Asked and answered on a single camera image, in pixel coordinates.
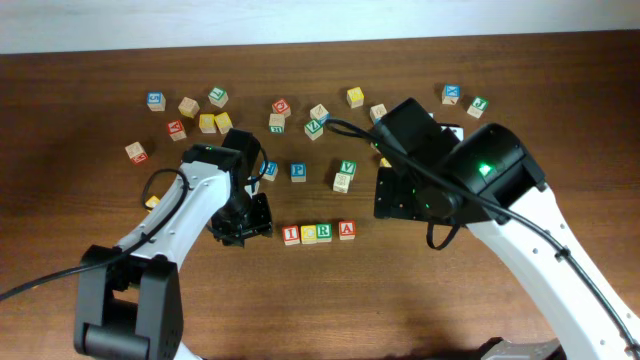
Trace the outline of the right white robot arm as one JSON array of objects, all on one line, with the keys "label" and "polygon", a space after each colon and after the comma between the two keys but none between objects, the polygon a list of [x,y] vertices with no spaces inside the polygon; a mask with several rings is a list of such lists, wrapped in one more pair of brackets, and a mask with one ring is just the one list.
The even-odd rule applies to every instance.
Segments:
[{"label": "right white robot arm", "polygon": [[374,215],[468,229],[516,277],[569,359],[636,359],[639,318],[567,225],[541,167],[509,129],[465,139],[409,98],[374,123],[389,160]]}]

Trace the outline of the red A block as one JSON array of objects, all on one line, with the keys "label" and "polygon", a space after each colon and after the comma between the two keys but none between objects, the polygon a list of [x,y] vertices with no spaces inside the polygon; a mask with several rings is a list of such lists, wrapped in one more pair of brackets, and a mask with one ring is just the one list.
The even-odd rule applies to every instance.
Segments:
[{"label": "red A block", "polygon": [[339,239],[354,240],[356,237],[356,227],[353,220],[339,222]]}]

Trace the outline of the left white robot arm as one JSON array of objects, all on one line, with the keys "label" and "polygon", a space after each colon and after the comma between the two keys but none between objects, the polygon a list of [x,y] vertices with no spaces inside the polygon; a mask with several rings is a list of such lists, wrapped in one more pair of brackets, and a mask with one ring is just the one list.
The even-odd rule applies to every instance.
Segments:
[{"label": "left white robot arm", "polygon": [[160,203],[111,248],[91,246],[81,262],[75,350],[94,359],[192,359],[184,344],[179,271],[200,233],[225,246],[270,237],[265,194],[251,194],[250,173],[262,147],[232,129],[219,146],[184,152]]}]

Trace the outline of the red I block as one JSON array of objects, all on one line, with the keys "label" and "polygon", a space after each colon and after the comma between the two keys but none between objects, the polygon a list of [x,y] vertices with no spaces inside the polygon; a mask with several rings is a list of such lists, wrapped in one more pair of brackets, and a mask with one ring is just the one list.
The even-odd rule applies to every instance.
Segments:
[{"label": "red I block", "polygon": [[282,228],[283,242],[286,246],[296,245],[301,243],[301,235],[299,227],[297,225],[284,226]]}]

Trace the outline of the yellow C block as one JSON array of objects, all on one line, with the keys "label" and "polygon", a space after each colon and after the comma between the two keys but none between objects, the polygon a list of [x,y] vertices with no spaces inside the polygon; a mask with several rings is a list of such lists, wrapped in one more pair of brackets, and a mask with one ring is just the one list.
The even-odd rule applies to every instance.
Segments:
[{"label": "yellow C block", "polygon": [[315,225],[303,225],[300,227],[301,243],[305,245],[317,243],[317,228]]}]

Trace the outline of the green R block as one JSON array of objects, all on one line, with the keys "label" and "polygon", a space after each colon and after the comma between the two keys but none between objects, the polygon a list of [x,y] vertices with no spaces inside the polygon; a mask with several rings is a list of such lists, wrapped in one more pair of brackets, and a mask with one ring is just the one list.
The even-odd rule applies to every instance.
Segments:
[{"label": "green R block", "polygon": [[316,225],[316,236],[318,243],[328,243],[332,241],[332,225],[329,223]]}]

